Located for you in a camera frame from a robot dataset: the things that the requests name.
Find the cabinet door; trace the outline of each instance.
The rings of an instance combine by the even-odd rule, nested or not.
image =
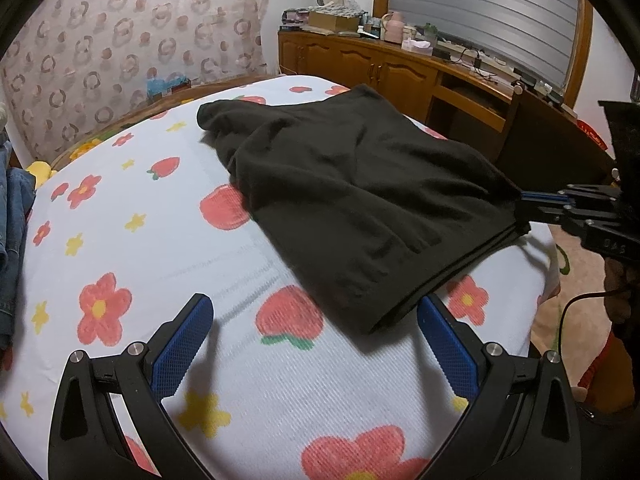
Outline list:
[[[438,71],[396,55],[386,56],[379,67],[378,92],[403,114],[424,122]]]
[[[326,40],[310,41],[302,48],[302,60],[298,73],[335,81],[338,72],[335,52],[335,45]]]
[[[279,63],[282,71],[285,74],[297,74],[298,73],[298,56],[300,54],[300,44],[288,38],[287,36],[280,35],[280,41],[278,42],[278,54]]]
[[[376,80],[373,79],[377,61],[374,50],[356,45],[341,45],[338,46],[336,56],[338,71],[335,82],[347,88],[361,83],[376,87]]]

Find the metal screw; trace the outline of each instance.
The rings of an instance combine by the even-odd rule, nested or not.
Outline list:
[[[498,345],[498,343],[487,343],[485,348],[486,348],[486,352],[493,357],[498,357],[498,355],[502,355],[502,347]]]
[[[79,363],[84,357],[84,352],[82,350],[76,350],[69,356],[69,360],[72,363]]]
[[[546,358],[550,363],[557,364],[560,362],[560,354],[555,350],[550,350],[546,353]]]
[[[131,343],[127,348],[127,353],[129,355],[140,355],[144,349],[145,346],[142,343]]]

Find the window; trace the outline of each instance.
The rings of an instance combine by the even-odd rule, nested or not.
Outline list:
[[[579,0],[388,0],[405,21],[438,30],[495,54],[564,88]]]

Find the bed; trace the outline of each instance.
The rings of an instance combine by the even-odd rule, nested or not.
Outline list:
[[[425,467],[466,400],[415,315],[360,341],[336,330],[242,209],[196,124],[211,100],[297,104],[345,90],[283,76],[219,92],[131,127],[38,190],[0,418],[43,478],[69,354],[146,341],[195,292],[212,299],[214,325],[164,407],[216,480],[411,480]],[[549,229],[533,224],[438,294],[482,340],[526,355],[537,306],[558,283]],[[138,464],[153,470],[114,405]]]

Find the blue jeans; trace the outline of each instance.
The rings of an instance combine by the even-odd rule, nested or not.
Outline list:
[[[0,146],[0,351],[14,335],[15,297],[24,256],[25,216],[33,205],[36,179],[8,168],[11,143]]]

